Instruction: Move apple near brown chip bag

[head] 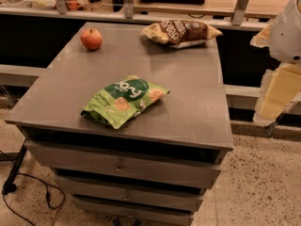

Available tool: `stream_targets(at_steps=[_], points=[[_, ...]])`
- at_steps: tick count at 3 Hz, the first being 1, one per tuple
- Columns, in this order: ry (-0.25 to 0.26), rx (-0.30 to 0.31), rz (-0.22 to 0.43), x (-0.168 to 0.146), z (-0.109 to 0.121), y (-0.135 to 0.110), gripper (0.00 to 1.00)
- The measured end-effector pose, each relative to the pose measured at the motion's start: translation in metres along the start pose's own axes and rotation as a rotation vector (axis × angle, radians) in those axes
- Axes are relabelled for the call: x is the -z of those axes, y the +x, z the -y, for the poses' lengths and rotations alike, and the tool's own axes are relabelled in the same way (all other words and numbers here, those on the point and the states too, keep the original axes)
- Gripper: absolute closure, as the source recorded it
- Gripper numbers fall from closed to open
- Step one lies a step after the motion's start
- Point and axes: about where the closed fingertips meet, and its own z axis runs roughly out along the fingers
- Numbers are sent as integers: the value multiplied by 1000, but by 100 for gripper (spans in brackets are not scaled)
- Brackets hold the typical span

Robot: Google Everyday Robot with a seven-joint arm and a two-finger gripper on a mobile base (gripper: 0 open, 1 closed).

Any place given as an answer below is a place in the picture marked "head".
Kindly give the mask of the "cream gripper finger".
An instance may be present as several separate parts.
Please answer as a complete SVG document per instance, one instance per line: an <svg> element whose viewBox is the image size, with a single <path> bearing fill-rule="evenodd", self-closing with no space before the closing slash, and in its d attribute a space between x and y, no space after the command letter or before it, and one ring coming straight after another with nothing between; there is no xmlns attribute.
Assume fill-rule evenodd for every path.
<svg viewBox="0 0 301 226"><path fill-rule="evenodd" d="M270 44L271 25L266 26L262 31L256 34L250 41L254 47L263 48L268 47Z"/></svg>
<svg viewBox="0 0 301 226"><path fill-rule="evenodd" d="M300 90L300 65L281 63L276 70L267 70L262 77L253 121L259 126L269 126Z"/></svg>

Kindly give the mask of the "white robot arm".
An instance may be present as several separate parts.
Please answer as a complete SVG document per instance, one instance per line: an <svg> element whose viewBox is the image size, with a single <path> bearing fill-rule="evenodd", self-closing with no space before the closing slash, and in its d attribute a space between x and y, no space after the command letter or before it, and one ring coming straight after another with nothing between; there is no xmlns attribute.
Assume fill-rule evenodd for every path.
<svg viewBox="0 0 301 226"><path fill-rule="evenodd" d="M301 90L301 0L290 0L250 44L267 47L270 57L280 62L274 71L267 70L262 77L253 116L257 125L269 126Z"/></svg>

